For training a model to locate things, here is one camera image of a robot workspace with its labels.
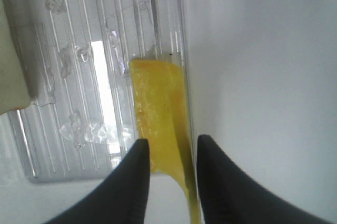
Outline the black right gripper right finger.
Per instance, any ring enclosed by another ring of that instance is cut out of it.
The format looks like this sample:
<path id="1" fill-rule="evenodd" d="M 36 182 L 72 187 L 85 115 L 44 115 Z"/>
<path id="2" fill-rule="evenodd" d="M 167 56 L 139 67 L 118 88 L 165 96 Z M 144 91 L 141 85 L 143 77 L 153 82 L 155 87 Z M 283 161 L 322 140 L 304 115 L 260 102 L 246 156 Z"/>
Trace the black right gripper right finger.
<path id="1" fill-rule="evenodd" d="M 210 135 L 198 137 L 196 169 L 206 223 L 326 223 L 250 178 Z"/>

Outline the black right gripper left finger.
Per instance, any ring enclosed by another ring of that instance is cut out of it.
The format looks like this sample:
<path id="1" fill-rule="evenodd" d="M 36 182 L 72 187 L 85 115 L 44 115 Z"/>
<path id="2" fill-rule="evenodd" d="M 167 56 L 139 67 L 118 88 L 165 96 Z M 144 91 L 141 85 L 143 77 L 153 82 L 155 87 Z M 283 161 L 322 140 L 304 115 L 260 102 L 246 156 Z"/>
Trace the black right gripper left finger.
<path id="1" fill-rule="evenodd" d="M 149 144 L 138 139 L 99 186 L 47 223 L 144 223 L 149 187 Z"/>

